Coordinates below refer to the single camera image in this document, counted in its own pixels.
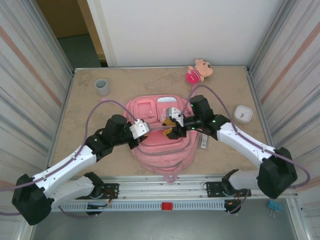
pink plush doll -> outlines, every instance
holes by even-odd
[[[191,83],[196,84],[199,81],[205,80],[205,77],[209,77],[214,70],[212,69],[209,62],[203,59],[195,60],[195,67],[188,66],[185,79]]]

table surface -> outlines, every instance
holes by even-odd
[[[63,160],[83,141],[88,114],[100,102],[94,86],[96,80],[106,79],[110,85],[110,93],[106,97],[126,105],[129,100],[145,95],[175,94],[186,99],[192,89],[185,81],[186,72],[187,68],[184,67],[78,69],[52,164]],[[213,74],[203,84],[220,96],[232,115],[238,105],[252,108],[251,121],[248,124],[237,123],[237,126],[257,140],[266,142],[243,67],[214,67]],[[208,99],[215,114],[227,116],[219,101],[207,89],[199,88],[196,93]],[[103,128],[114,114],[123,114],[123,110],[110,103],[98,107],[89,121],[88,135]],[[209,138],[207,149],[197,149],[194,162],[182,174],[225,174],[232,169],[245,171],[255,170],[256,167],[233,148]],[[101,177],[153,175],[140,166],[127,145],[115,147],[110,155],[79,172],[77,176],[88,172],[95,172]]]

